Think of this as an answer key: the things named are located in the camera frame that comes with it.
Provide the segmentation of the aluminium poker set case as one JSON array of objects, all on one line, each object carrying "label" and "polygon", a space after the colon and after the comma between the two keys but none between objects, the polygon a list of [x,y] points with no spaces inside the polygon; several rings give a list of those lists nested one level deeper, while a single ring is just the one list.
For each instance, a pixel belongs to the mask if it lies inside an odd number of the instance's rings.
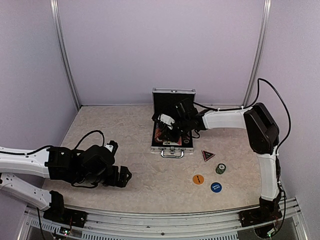
[{"label": "aluminium poker set case", "polygon": [[194,151],[192,132],[180,129],[188,119],[184,100],[193,102],[196,90],[193,88],[152,89],[153,132],[151,151],[159,152],[164,159],[181,159]]}]

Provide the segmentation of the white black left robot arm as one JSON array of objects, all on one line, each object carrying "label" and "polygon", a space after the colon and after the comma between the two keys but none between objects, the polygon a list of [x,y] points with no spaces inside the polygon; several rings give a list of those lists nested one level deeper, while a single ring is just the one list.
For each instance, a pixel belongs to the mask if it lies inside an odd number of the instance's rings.
[{"label": "white black left robot arm", "polygon": [[124,188],[132,173],[126,166],[115,165],[117,149],[118,144],[113,140],[94,144],[86,150],[52,145],[32,151],[1,148],[0,188],[42,211],[49,211],[63,223],[70,218],[64,197],[57,191],[38,188],[17,175],[64,181],[74,188],[94,189],[98,185]]}]

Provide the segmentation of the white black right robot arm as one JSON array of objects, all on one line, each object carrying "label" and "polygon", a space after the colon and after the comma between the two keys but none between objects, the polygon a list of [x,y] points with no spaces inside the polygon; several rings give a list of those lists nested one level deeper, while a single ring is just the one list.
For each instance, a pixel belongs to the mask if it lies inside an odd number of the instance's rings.
[{"label": "white black right robot arm", "polygon": [[267,107],[256,99],[247,106],[236,108],[213,108],[202,106],[193,97],[180,92],[170,93],[161,104],[154,104],[152,120],[160,127],[161,140],[177,142],[191,132],[213,129],[244,129],[249,145],[256,154],[261,177],[259,206],[253,210],[239,213],[242,225],[284,218],[286,211],[279,202],[285,197],[280,181],[281,166],[279,148],[283,141],[279,139],[280,129]]}]

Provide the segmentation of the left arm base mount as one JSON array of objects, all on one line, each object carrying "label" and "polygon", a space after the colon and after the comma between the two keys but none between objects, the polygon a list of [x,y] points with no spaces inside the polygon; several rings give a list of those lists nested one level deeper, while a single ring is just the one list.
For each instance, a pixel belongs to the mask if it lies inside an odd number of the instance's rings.
[{"label": "left arm base mount", "polygon": [[63,208],[62,210],[49,208],[44,211],[43,218],[70,227],[84,228],[88,213],[81,210]]}]

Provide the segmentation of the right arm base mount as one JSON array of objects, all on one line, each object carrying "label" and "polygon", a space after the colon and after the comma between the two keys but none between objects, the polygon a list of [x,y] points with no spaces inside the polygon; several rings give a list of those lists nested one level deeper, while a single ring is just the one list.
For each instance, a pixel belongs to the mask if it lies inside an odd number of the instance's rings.
[{"label": "right arm base mount", "polygon": [[242,210],[238,213],[238,216],[242,228],[262,224],[264,222],[260,208]]}]

